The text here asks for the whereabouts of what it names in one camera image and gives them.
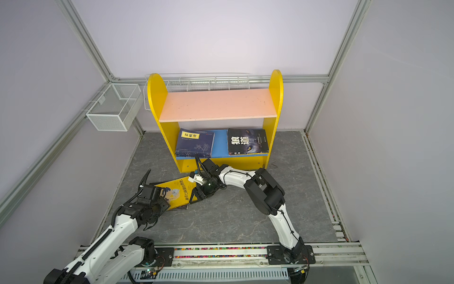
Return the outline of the black book white characters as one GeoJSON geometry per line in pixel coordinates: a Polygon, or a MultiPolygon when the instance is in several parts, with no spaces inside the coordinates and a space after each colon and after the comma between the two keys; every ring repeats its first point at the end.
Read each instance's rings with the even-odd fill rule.
{"type": "Polygon", "coordinates": [[[256,155],[268,152],[265,129],[228,129],[229,155],[256,155]]]}

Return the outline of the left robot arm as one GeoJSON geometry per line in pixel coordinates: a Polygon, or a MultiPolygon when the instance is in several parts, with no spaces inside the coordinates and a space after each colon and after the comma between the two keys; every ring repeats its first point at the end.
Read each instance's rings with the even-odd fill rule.
{"type": "Polygon", "coordinates": [[[138,265],[156,275],[171,265],[173,253],[155,248],[154,240],[135,237],[125,240],[138,228],[151,228],[170,207],[164,189],[154,184],[143,185],[113,213],[108,228],[79,257],[64,269],[53,269],[44,279],[46,284],[115,284],[138,265]]]}

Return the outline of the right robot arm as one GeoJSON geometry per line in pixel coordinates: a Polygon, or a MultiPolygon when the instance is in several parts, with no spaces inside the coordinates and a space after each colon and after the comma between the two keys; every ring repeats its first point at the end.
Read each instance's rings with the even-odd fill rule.
{"type": "Polygon", "coordinates": [[[227,186],[244,189],[255,207],[268,216],[274,226],[279,244],[267,246],[267,259],[271,265],[307,265],[316,263],[313,249],[304,243],[288,216],[285,192],[279,183],[260,168],[255,171],[235,169],[227,164],[216,165],[210,159],[204,162],[195,158],[197,170],[190,173],[194,182],[189,203],[203,201],[227,186]]]}

